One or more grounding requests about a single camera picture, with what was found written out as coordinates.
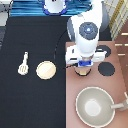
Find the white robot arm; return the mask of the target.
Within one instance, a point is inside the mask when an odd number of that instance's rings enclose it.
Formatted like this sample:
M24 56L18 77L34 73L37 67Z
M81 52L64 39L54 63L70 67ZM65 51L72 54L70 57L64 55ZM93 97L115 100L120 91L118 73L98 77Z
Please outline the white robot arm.
M74 42L66 50L67 65L92 66L94 62L105 58L104 51L96 51L99 33L107 22L104 0L91 0L91 5L91 10L73 15L67 20L67 33Z

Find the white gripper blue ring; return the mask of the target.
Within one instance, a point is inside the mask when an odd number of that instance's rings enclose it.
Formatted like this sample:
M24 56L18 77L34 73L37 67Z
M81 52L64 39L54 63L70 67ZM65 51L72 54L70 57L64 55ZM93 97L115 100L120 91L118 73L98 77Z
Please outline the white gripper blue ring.
M105 55L106 51L103 51L102 49L95 50L91 55L82 55L76 45L69 46L65 54L66 68L71 66L91 67L95 62L104 61Z

